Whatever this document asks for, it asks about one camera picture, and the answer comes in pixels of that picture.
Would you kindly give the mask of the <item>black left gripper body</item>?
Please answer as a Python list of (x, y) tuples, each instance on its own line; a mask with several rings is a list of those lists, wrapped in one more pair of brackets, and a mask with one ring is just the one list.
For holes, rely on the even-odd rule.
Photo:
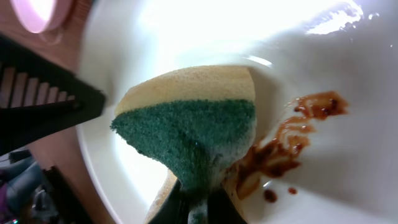
[(99, 117), (105, 101), (73, 73), (1, 36), (1, 154)]

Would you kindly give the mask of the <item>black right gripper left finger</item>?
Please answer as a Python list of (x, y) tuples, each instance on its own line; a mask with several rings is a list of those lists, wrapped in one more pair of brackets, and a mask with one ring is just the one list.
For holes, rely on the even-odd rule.
[(160, 210), (149, 221), (149, 224), (187, 224), (189, 200), (182, 191), (179, 180), (174, 184), (171, 193), (165, 199)]

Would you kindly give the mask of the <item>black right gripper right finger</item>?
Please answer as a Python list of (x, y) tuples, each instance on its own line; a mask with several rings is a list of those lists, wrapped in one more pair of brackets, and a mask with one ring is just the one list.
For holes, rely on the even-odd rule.
[(215, 190), (208, 197), (208, 223), (247, 224), (224, 189)]

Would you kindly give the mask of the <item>pale pink plate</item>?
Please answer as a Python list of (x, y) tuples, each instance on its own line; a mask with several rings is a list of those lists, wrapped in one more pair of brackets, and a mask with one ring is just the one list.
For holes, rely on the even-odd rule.
[(27, 31), (39, 34), (60, 27), (74, 0), (10, 0), (18, 21)]

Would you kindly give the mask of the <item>white plate with sauce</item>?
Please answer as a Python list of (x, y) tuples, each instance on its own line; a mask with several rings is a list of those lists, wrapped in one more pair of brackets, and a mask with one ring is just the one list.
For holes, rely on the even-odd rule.
[(106, 106), (77, 130), (116, 223), (144, 223), (168, 172), (110, 130), (115, 106), (157, 75), (222, 64), (252, 68), (263, 142), (298, 97), (333, 90), (349, 103), (348, 114), (315, 122), (298, 168), (263, 177), (243, 200), (249, 223), (397, 222), (396, 1), (101, 0), (79, 76)]

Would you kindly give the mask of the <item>green yellow sponge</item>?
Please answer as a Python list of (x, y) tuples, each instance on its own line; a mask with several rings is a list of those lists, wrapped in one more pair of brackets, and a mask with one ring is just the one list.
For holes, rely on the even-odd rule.
[(174, 70), (130, 88), (111, 129), (177, 177), (187, 222), (208, 223), (208, 197), (256, 135), (254, 82), (243, 66)]

